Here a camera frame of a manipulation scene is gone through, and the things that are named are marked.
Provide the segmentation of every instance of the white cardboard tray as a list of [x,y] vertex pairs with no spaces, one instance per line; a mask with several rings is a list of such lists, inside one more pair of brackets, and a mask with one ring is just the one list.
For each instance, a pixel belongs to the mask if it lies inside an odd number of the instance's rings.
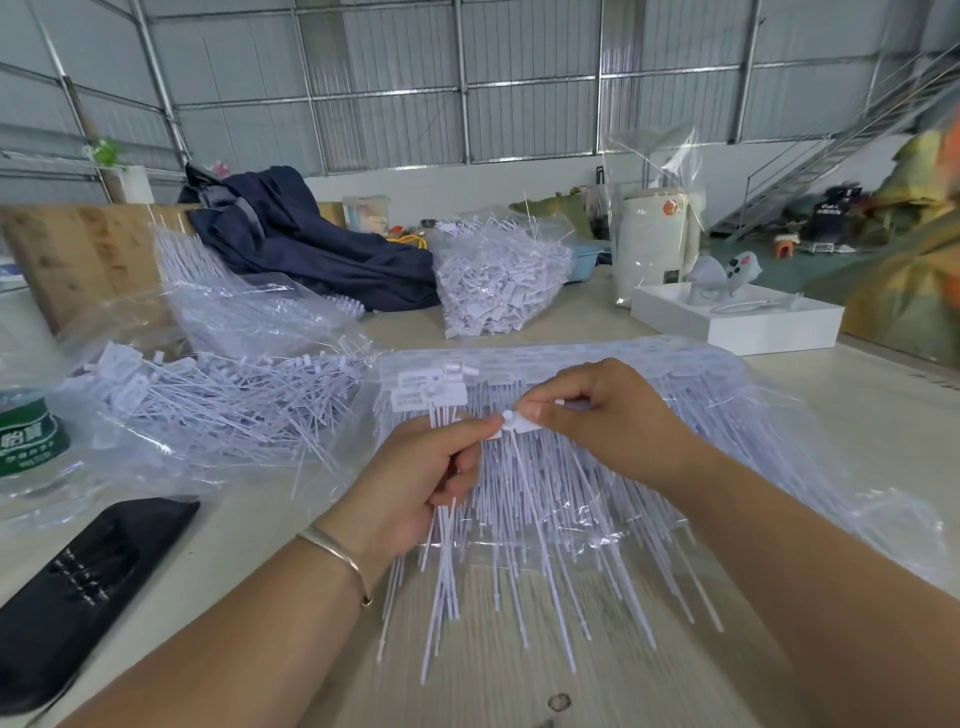
[[[634,289],[631,313],[660,333],[706,341],[740,356],[755,353],[829,349],[837,340],[843,306],[799,299],[793,310],[760,309],[712,313],[711,306],[686,303],[689,283],[644,285]],[[723,303],[768,301],[790,294],[748,284]]]

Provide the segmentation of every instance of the right hand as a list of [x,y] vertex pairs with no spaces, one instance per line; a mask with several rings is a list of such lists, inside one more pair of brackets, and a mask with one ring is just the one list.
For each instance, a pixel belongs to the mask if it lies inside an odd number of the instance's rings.
[[[589,409],[554,403],[583,399]],[[564,369],[523,395],[516,409],[615,473],[660,491],[683,482],[712,452],[646,379],[618,359]]]

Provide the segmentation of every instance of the fingernail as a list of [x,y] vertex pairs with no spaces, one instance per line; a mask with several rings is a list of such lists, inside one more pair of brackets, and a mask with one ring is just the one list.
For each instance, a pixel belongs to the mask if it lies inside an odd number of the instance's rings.
[[526,401],[520,405],[520,414],[530,422],[540,421],[540,412],[543,411],[543,405],[536,401]]

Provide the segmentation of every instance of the plastic-wrapped appliance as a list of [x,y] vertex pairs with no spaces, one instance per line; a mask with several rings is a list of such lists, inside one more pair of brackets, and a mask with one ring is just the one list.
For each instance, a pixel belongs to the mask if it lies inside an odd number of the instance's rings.
[[613,275],[618,305],[639,285],[679,282],[700,249],[706,197],[697,186],[696,130],[627,130],[607,136]]

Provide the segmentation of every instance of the left hand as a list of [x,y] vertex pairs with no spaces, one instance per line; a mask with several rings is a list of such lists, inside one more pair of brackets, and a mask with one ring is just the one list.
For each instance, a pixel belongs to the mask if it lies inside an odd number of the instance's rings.
[[431,428],[426,417],[398,425],[318,527],[378,580],[423,541],[436,506],[464,502],[477,482],[480,443],[501,426],[498,414],[446,427]]

